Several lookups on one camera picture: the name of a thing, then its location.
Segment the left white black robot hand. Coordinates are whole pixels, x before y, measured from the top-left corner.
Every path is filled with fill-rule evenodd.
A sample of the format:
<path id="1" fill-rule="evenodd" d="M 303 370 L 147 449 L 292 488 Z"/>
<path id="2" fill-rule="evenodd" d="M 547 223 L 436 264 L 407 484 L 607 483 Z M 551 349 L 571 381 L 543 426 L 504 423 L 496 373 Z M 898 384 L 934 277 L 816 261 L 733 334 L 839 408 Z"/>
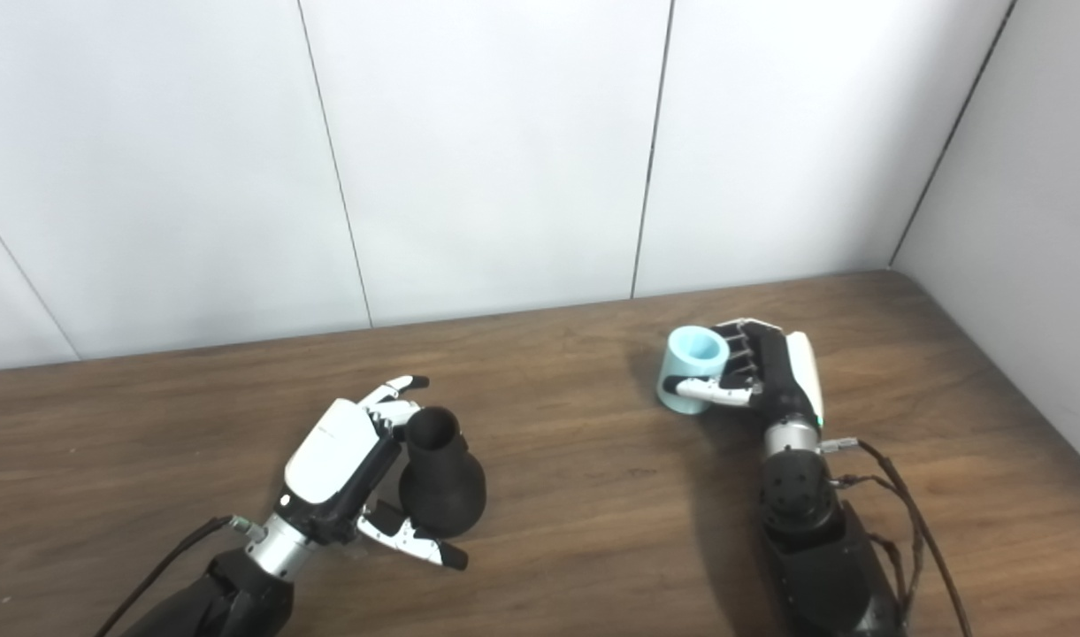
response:
<path id="1" fill-rule="evenodd" d="M 359 537 L 453 570 L 470 563 L 462 548 L 418 529 L 411 515 L 370 497 L 394 467 L 405 431 L 421 407 L 402 394 L 429 387 L 426 376 L 386 380 L 359 402 L 334 399 L 287 461 L 284 487 L 249 559 L 292 583 L 316 548 Z"/>

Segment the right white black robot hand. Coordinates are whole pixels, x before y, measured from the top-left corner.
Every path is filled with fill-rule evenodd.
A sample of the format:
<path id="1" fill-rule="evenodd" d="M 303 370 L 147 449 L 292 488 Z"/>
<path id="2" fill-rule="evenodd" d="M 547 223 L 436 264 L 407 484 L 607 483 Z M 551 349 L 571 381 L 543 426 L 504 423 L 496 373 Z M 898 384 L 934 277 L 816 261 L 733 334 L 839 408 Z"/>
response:
<path id="1" fill-rule="evenodd" d="M 799 420 L 818 430 L 825 424 L 810 339 L 759 318 L 670 333 L 654 390 L 678 414 L 723 406 L 750 409 L 767 422 Z"/>

